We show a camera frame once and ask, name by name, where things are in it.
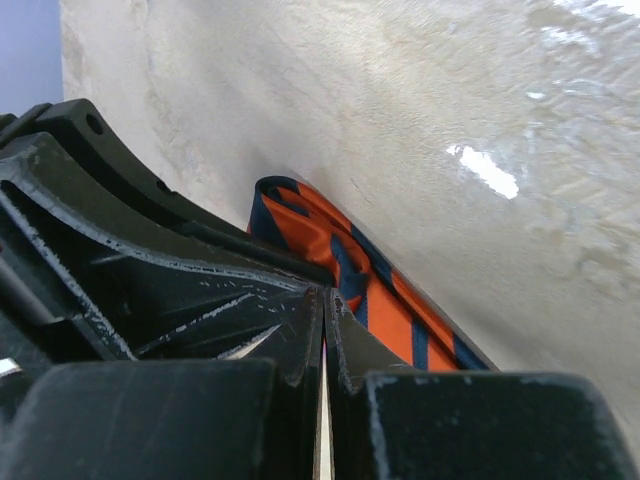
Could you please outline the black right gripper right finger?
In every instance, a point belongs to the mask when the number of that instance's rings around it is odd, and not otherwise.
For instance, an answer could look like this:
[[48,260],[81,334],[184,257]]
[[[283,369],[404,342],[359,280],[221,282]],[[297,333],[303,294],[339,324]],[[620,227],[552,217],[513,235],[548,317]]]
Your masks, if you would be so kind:
[[325,296],[338,479],[632,479],[636,466],[596,388],[550,372],[428,373]]

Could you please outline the orange navy striped tie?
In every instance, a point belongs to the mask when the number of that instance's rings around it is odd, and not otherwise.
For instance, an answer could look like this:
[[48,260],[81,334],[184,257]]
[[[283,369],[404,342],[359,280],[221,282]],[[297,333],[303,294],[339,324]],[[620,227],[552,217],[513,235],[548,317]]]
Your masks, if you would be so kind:
[[356,320],[409,365],[438,372],[489,369],[443,314],[311,186],[285,176],[258,180],[248,230],[330,271]]

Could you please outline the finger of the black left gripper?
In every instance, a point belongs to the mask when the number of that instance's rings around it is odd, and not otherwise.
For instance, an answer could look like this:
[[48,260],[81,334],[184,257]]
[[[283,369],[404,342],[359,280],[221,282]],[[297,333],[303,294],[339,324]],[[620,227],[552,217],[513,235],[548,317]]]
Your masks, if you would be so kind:
[[38,132],[53,136],[97,183],[156,224],[320,284],[334,283],[327,269],[252,238],[170,190],[120,140],[91,101],[44,103],[20,116],[1,115],[2,146]]
[[135,210],[48,133],[1,152],[1,297],[52,359],[227,356],[295,335],[307,279]]

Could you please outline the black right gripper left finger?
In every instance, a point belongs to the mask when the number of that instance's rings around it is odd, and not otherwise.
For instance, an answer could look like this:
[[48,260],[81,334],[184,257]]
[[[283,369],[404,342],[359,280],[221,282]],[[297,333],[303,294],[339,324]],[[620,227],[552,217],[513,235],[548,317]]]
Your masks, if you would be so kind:
[[311,479],[324,299],[295,296],[240,359],[68,363],[1,435],[5,479]]

